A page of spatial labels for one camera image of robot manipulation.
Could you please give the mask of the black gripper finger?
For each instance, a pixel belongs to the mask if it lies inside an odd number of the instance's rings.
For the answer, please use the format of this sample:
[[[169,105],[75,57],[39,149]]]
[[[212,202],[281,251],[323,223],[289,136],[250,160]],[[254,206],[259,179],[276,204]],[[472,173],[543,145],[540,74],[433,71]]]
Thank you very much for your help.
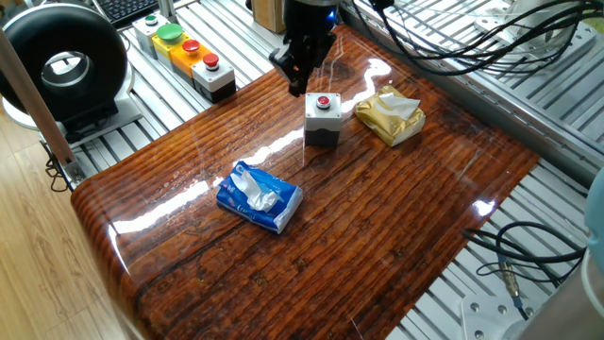
[[[295,45],[295,95],[301,95],[306,92],[308,80],[313,69],[322,64],[324,58],[323,53],[324,48],[319,42],[299,42]]]
[[[289,83],[290,91],[299,90],[300,71],[295,63],[294,56],[289,51],[289,46],[284,45],[275,49],[269,55],[269,61],[277,72]]]

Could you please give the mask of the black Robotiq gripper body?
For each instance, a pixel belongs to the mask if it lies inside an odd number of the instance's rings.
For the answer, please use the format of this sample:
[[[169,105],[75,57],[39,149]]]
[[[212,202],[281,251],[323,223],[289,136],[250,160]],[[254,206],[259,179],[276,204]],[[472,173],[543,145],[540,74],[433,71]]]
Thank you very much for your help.
[[[339,0],[283,0],[285,44],[322,38],[336,26]]]

